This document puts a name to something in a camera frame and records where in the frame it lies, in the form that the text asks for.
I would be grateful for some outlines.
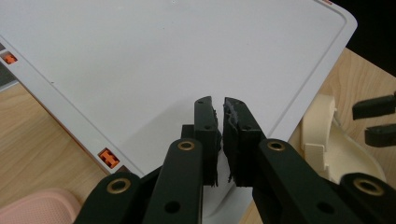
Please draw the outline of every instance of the white surface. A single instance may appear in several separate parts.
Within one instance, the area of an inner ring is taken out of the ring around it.
[[[108,147],[121,159],[109,172],[124,164],[138,175],[163,163],[207,95],[220,122],[233,97],[267,136],[287,140],[355,28],[340,7],[313,0],[0,6],[0,43],[19,59],[9,70],[94,157]],[[231,186],[220,185],[206,214]]]

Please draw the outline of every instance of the cream plastic part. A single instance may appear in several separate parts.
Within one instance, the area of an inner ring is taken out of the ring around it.
[[[45,189],[0,209],[0,223],[69,224],[81,206],[64,189]]]
[[[368,151],[353,141],[334,118],[333,96],[319,94],[302,120],[301,149],[305,160],[322,177],[339,183],[350,173],[364,173],[385,181]]]

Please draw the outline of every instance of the wooden table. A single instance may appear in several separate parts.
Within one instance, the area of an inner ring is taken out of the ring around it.
[[[396,115],[352,120],[358,101],[393,94],[396,78],[345,49],[320,93],[335,97],[342,127],[377,158],[396,188],[396,147],[364,144],[364,129],[396,122]],[[0,207],[46,188],[64,188],[83,203],[105,173],[65,129],[23,88],[0,92]],[[262,223],[254,203],[242,223]]]

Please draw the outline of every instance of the white tray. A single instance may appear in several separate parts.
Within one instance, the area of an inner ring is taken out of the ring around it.
[[[207,95],[220,123],[229,96],[288,140],[356,26],[328,1],[14,0],[0,6],[0,56],[18,61],[0,61],[107,171],[145,175]],[[227,184],[219,159],[204,222],[234,223],[250,190]]]

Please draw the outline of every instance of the pink object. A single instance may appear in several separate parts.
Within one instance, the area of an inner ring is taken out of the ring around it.
[[[0,223],[73,223],[81,205],[64,189],[45,189],[0,209]]]

